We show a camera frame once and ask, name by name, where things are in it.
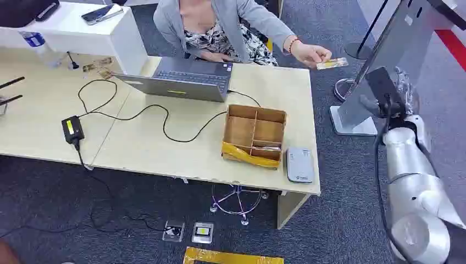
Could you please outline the robot right hand grey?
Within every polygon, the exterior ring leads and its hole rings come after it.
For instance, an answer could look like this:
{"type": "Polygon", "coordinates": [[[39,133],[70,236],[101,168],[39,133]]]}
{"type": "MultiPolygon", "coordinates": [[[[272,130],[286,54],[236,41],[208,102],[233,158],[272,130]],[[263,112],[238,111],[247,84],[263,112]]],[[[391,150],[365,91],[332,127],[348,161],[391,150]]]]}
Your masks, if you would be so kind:
{"type": "Polygon", "coordinates": [[[406,71],[395,67],[390,74],[385,67],[379,67],[365,75],[374,99],[361,95],[361,105],[378,118],[404,119],[418,114],[419,94],[406,71]]]}

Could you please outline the person's right hand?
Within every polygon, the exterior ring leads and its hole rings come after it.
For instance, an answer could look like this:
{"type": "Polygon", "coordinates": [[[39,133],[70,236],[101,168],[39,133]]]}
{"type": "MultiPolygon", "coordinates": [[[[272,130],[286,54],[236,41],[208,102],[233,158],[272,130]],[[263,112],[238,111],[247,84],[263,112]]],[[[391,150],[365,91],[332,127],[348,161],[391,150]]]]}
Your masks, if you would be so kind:
{"type": "Polygon", "coordinates": [[[212,53],[209,51],[203,51],[200,54],[200,58],[204,59],[205,61],[210,61],[210,62],[234,62],[235,58],[231,58],[226,54],[222,53],[212,53]]]}

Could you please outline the person's left hand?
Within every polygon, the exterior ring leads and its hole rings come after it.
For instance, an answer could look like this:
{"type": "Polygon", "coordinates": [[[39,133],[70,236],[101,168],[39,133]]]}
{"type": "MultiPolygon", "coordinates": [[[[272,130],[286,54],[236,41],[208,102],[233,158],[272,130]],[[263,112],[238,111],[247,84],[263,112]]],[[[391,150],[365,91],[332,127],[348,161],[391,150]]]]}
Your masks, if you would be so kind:
{"type": "Polygon", "coordinates": [[[300,40],[294,40],[289,50],[298,61],[309,68],[316,68],[317,64],[329,61],[332,56],[328,49],[318,45],[308,45],[300,40]]]}

